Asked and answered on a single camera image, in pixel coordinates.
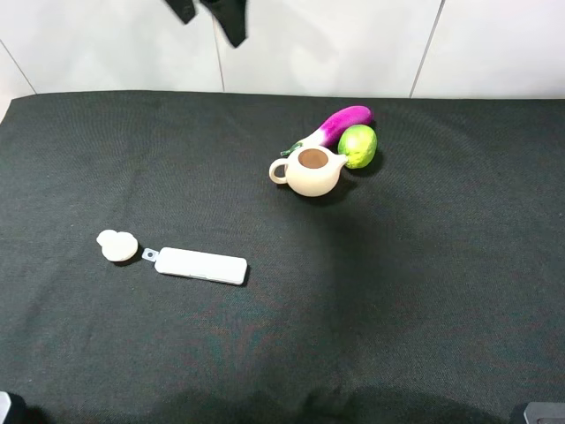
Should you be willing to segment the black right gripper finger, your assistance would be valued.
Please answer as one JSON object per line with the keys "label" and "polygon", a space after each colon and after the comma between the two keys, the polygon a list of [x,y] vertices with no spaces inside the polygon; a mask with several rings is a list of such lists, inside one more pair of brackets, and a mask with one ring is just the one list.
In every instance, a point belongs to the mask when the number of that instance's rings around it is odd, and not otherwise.
{"label": "black right gripper finger", "polygon": [[233,48],[246,39],[246,0],[203,0]]}

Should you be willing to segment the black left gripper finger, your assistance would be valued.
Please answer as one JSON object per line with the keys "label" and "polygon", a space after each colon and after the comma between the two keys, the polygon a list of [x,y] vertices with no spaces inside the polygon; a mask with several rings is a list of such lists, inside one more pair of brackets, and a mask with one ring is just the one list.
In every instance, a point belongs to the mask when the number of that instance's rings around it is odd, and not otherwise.
{"label": "black left gripper finger", "polygon": [[193,0],[165,0],[165,3],[184,25],[188,24],[196,16]]}

